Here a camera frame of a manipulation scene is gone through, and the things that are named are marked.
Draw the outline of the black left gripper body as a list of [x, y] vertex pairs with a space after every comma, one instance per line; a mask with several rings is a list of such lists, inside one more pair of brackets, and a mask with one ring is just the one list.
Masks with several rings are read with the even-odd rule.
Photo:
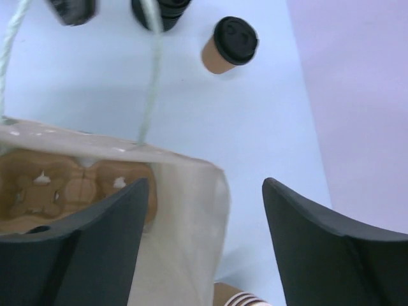
[[47, 3], [66, 26], [86, 24], [98, 8], [96, 0], [48, 0]]

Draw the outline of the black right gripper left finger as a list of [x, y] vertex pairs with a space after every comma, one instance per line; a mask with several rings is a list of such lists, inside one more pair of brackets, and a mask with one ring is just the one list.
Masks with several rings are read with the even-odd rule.
[[147, 214], [139, 179], [90, 207], [1, 237], [2, 305], [126, 305]]

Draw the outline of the black plastic cup lid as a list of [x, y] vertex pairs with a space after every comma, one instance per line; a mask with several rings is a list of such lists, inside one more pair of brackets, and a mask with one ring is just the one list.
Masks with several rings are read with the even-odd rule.
[[226, 61], [242, 66], [252, 60], [258, 47], [258, 36], [254, 28], [244, 19], [224, 17], [214, 28], [214, 43]]

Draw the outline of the brown paper coffee cup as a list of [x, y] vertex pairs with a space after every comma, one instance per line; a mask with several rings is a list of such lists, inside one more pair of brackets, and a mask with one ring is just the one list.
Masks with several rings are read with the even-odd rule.
[[233, 68], [235, 65], [228, 62], [218, 51], [214, 35], [207, 41], [201, 51], [201, 61], [204, 67], [211, 73], [220, 75]]

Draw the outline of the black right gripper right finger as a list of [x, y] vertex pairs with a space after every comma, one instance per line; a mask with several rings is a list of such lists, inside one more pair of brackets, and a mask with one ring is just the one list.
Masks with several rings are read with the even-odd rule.
[[326, 208], [273, 178], [263, 202], [288, 305], [407, 305], [407, 235]]

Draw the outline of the single brown cardboard cup carrier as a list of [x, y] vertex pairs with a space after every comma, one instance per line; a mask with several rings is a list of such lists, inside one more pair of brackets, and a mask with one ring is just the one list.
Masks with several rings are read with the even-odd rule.
[[110, 160], [84, 165], [71, 156], [14, 150], [1, 156], [1, 234], [50, 224], [142, 178], [149, 183], [148, 224], [157, 214], [156, 179], [149, 165]]

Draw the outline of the green patterned paper gift bag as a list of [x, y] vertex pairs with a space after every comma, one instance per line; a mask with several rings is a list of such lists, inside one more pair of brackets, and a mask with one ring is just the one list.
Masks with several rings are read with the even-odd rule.
[[145, 143], [1, 117], [2, 305], [212, 305], [230, 194], [217, 166]]

